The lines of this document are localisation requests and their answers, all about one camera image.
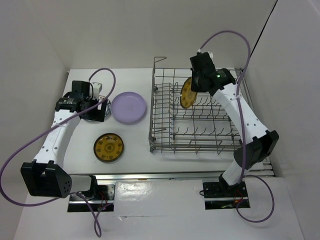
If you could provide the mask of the yellow patterned plate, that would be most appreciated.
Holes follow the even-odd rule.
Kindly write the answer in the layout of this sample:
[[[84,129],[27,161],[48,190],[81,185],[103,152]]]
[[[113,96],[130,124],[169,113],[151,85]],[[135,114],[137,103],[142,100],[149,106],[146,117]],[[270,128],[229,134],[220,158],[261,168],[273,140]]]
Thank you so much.
[[[190,108],[197,99],[197,92],[192,91],[192,78],[189,77],[183,84],[180,91],[180,105],[184,109]]]
[[[103,163],[118,160],[125,150],[123,139],[115,133],[105,133],[99,136],[93,145],[95,157]]]

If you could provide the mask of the white plate floral rim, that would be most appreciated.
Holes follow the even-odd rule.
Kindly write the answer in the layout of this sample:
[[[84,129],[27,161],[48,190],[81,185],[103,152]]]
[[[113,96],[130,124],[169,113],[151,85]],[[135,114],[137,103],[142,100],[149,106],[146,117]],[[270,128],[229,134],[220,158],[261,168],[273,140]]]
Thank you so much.
[[[90,100],[98,100],[101,101],[101,99],[104,99],[105,96],[100,95],[98,99],[90,99]],[[105,112],[105,118],[110,114],[111,110],[111,102],[109,100],[107,100],[107,108],[106,108],[106,112]]]

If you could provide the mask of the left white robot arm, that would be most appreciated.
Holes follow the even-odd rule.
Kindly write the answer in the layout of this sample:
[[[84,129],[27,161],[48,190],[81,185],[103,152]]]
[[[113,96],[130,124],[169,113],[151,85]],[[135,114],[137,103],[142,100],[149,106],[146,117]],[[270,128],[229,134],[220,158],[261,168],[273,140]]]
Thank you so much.
[[[72,178],[64,171],[67,147],[80,120],[103,122],[108,102],[100,95],[99,82],[73,81],[71,91],[55,104],[51,131],[32,162],[20,172],[32,196],[65,198],[72,189]]]

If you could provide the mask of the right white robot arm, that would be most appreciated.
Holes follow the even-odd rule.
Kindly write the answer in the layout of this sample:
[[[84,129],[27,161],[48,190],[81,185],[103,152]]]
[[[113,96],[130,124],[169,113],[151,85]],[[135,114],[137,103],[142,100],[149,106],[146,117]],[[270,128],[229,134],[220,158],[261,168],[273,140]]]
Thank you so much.
[[[279,140],[279,134],[270,131],[255,115],[240,93],[240,84],[226,68],[216,69],[208,52],[190,58],[191,90],[209,93],[226,111],[240,134],[242,146],[234,151],[233,162],[219,176],[218,190],[230,196],[257,163],[266,159]]]

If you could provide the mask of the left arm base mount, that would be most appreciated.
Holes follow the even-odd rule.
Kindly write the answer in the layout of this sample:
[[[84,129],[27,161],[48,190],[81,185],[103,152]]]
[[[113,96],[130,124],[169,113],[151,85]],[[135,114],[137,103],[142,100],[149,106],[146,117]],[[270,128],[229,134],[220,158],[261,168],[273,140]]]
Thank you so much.
[[[83,193],[92,210],[97,212],[113,212],[115,199],[115,184],[97,185],[94,190],[90,189]],[[69,197],[68,213],[88,213],[90,208],[86,202],[77,195]]]

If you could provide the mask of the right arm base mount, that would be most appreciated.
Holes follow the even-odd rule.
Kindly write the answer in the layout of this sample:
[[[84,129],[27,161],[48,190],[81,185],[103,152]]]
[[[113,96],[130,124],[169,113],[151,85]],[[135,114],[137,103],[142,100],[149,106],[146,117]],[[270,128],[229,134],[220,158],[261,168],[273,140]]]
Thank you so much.
[[[244,181],[232,187],[224,189],[220,182],[203,182],[203,189],[199,194],[204,198],[206,210],[225,210],[239,208],[250,208],[247,186]]]

